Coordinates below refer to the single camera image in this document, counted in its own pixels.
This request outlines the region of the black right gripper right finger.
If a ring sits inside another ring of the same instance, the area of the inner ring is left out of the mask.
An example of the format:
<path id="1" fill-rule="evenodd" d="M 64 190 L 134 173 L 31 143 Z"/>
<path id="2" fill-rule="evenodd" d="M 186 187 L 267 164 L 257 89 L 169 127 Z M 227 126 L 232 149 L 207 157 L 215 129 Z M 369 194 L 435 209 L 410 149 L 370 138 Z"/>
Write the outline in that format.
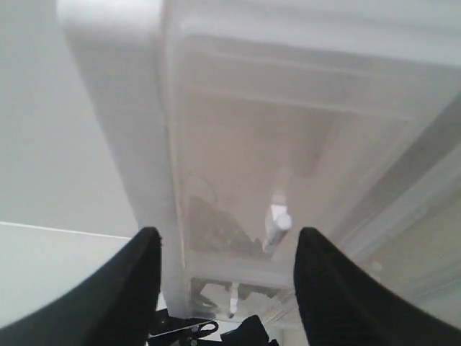
<path id="1" fill-rule="evenodd" d="M 299 233 L 295 296 L 309 345 L 459 345 L 460 330 L 372 279 L 318 229 Z"/>

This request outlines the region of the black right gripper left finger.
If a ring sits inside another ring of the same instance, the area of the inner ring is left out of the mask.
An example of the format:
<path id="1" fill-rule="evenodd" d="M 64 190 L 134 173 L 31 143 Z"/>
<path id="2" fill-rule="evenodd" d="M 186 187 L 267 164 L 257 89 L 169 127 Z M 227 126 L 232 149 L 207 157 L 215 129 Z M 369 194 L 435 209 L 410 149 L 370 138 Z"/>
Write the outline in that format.
<path id="1" fill-rule="evenodd" d="M 144 345 L 161 290 L 161 236 L 141 229 L 81 284 L 1 328 L 2 345 Z"/>

